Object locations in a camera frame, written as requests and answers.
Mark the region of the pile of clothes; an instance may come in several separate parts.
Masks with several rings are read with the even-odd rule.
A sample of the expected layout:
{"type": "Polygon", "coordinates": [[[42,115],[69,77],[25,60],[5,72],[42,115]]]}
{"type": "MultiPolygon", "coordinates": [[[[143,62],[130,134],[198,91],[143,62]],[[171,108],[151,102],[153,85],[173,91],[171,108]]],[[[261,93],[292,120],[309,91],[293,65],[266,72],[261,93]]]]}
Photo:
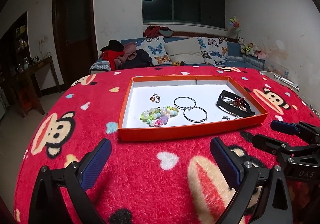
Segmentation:
{"type": "Polygon", "coordinates": [[[137,48],[134,42],[123,45],[117,40],[110,40],[100,51],[99,61],[107,61],[110,71],[153,66],[149,54],[137,48]]]}

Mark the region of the dark wooden side table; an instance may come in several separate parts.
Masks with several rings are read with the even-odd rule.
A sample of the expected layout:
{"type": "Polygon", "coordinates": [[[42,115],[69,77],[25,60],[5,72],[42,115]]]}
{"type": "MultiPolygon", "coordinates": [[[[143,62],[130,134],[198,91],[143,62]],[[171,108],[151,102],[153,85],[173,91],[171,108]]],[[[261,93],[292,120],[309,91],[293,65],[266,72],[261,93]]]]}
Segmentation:
{"type": "Polygon", "coordinates": [[[25,93],[27,97],[29,98],[29,103],[30,103],[30,109],[36,109],[41,113],[42,115],[45,114],[44,109],[41,105],[40,102],[40,97],[41,95],[41,90],[37,90],[36,87],[34,86],[34,81],[33,78],[35,78],[35,74],[43,69],[44,67],[49,66],[50,71],[52,73],[52,76],[54,78],[55,82],[55,89],[58,92],[61,92],[62,88],[60,86],[59,80],[57,78],[57,74],[55,71],[55,67],[53,64],[53,57],[48,56],[31,66],[29,66],[27,69],[24,69],[21,72],[18,72],[15,75],[12,75],[8,78],[8,89],[10,90],[10,94],[12,96],[13,102],[14,102],[14,108],[16,112],[24,118],[29,110],[24,110],[23,109],[23,102],[19,96],[23,96],[25,93]]]}

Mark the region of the red monkey print blanket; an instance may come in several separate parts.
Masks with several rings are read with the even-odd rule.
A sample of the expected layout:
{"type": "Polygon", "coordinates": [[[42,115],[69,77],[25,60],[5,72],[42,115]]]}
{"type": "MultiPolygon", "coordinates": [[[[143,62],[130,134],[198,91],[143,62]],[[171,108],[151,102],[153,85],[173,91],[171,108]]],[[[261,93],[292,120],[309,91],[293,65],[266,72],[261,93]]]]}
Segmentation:
{"type": "Polygon", "coordinates": [[[107,138],[112,153],[87,192],[103,220],[118,223],[121,213],[126,213],[130,223],[215,223],[235,191],[227,186],[210,154],[210,140],[218,136],[238,155],[269,168],[276,160],[253,147],[253,135],[267,135],[294,146],[304,144],[298,137],[272,131],[272,120],[319,124],[298,95],[255,69],[168,66],[84,76],[49,111],[25,152],[15,189],[15,218],[29,223],[31,194],[42,166],[54,170],[79,162],[107,138]],[[263,106],[267,118],[257,126],[212,136],[121,141],[118,123],[130,80],[169,75],[230,76],[263,106]]]}

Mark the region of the blue sofa bed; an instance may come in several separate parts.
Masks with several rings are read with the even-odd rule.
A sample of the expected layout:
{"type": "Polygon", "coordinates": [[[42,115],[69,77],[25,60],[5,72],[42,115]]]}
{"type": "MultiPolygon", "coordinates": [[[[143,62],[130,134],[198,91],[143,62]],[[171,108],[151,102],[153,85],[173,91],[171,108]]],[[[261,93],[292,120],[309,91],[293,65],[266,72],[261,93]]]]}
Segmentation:
{"type": "Polygon", "coordinates": [[[265,57],[255,45],[226,37],[169,37],[111,40],[101,49],[91,74],[121,69],[162,66],[218,66],[225,71],[248,67],[262,70],[265,57]]]}

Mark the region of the butterfly pillow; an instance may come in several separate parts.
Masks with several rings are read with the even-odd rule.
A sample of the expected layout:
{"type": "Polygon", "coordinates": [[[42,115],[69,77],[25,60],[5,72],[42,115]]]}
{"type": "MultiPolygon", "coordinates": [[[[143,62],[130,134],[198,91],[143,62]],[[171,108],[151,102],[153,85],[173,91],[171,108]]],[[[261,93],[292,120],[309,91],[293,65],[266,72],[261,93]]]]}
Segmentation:
{"type": "Polygon", "coordinates": [[[171,65],[171,59],[165,50],[165,41],[163,36],[146,38],[141,43],[141,48],[146,51],[151,58],[151,63],[154,66],[171,65]]]}
{"type": "Polygon", "coordinates": [[[207,65],[223,65],[228,61],[228,45],[225,37],[198,37],[201,55],[207,65]]]}

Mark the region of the orange shallow tray box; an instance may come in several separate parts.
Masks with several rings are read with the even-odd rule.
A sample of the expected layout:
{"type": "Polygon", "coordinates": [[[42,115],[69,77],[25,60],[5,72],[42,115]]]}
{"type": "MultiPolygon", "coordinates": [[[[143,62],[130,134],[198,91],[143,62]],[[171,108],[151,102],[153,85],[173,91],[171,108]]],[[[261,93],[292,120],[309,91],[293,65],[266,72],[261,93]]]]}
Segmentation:
{"type": "Polygon", "coordinates": [[[212,136],[262,124],[268,112],[230,76],[135,77],[129,82],[118,123],[123,142],[153,142],[212,136]],[[250,117],[217,105],[222,92],[249,104],[250,117]]]}

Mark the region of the red bag on sill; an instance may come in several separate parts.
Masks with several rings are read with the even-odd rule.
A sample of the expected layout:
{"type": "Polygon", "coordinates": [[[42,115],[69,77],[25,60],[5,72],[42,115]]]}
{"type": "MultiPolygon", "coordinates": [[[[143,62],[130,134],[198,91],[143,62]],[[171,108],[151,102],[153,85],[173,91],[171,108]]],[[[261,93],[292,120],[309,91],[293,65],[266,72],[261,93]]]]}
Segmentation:
{"type": "Polygon", "coordinates": [[[156,36],[163,36],[163,37],[172,37],[174,31],[168,27],[161,27],[161,26],[148,26],[144,31],[143,35],[147,38],[153,38],[156,36]]]}

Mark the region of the colourful pinwheel flower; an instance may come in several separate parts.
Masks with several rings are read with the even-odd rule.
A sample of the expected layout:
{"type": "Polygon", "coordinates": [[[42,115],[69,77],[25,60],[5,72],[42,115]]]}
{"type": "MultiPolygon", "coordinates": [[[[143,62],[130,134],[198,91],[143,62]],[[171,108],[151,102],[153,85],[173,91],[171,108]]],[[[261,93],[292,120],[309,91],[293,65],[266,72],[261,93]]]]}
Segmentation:
{"type": "Polygon", "coordinates": [[[236,16],[234,16],[229,19],[229,24],[234,29],[234,31],[236,33],[236,37],[239,37],[239,35],[241,33],[239,19],[236,16]]]}

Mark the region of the dark wooden door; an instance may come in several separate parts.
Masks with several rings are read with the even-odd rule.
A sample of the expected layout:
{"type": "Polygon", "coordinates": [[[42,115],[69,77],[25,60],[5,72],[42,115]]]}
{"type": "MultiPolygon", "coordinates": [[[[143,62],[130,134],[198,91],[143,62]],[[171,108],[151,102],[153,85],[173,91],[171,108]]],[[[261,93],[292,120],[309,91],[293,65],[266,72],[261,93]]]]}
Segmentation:
{"type": "Polygon", "coordinates": [[[57,61],[69,88],[98,59],[93,0],[53,0],[52,23],[57,61]]]}

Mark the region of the silver hoop earring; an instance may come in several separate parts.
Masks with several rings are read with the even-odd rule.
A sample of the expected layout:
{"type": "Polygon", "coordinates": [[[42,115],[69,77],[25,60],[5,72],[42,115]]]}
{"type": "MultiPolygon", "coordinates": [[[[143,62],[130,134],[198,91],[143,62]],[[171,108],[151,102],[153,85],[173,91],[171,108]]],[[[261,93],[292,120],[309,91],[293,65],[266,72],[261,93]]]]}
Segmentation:
{"type": "Polygon", "coordinates": [[[174,106],[179,110],[191,110],[196,107],[196,101],[191,97],[177,97],[174,106]]]}
{"type": "Polygon", "coordinates": [[[208,113],[204,108],[196,106],[191,110],[183,111],[184,118],[191,123],[203,123],[208,120],[208,113]]]}

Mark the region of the beige pillow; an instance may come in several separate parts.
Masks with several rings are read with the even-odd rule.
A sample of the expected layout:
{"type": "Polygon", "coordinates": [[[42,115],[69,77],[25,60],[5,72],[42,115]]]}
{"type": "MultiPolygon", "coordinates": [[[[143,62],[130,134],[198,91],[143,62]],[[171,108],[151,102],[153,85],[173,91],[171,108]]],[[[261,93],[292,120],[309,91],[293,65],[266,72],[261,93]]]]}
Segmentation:
{"type": "Polygon", "coordinates": [[[204,64],[197,38],[172,41],[166,43],[165,50],[172,62],[184,61],[185,64],[204,64]]]}

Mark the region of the black smart band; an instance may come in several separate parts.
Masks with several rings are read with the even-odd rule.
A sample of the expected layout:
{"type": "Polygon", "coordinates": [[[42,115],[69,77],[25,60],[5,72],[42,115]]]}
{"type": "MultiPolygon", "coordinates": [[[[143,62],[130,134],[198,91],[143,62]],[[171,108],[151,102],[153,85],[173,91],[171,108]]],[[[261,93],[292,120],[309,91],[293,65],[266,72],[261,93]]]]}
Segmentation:
{"type": "Polygon", "coordinates": [[[223,90],[217,100],[216,106],[236,118],[255,116],[249,103],[243,98],[229,91],[223,90]]]}

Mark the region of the left butterfly pillow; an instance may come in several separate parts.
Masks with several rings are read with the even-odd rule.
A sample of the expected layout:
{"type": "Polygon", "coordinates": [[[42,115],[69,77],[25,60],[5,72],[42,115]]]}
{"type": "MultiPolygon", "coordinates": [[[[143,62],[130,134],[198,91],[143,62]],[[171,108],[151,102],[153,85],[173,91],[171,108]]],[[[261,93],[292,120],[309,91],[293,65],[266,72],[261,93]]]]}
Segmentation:
{"type": "Polygon", "coordinates": [[[151,63],[154,66],[171,65],[171,59],[165,50],[165,41],[163,36],[146,38],[141,43],[141,48],[146,51],[151,58],[151,63]]]}

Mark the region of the yellow toy truck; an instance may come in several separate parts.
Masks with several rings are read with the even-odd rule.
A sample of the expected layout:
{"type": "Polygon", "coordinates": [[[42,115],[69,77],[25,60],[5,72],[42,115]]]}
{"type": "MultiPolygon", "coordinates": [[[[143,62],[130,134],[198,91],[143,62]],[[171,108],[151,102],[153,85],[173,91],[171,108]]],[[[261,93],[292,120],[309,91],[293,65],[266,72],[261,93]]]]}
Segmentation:
{"type": "Polygon", "coordinates": [[[184,66],[184,61],[174,61],[171,64],[172,66],[184,66]]]}

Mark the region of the plush toys group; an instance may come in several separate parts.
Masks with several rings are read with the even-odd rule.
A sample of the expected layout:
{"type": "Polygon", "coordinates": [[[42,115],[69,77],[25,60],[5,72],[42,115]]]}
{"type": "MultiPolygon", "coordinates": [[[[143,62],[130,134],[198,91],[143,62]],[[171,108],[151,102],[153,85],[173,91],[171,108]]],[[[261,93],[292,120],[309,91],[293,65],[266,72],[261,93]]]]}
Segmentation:
{"type": "Polygon", "coordinates": [[[267,55],[253,42],[245,44],[242,37],[238,38],[238,44],[240,45],[240,51],[242,55],[252,56],[259,60],[266,60],[267,55]]]}

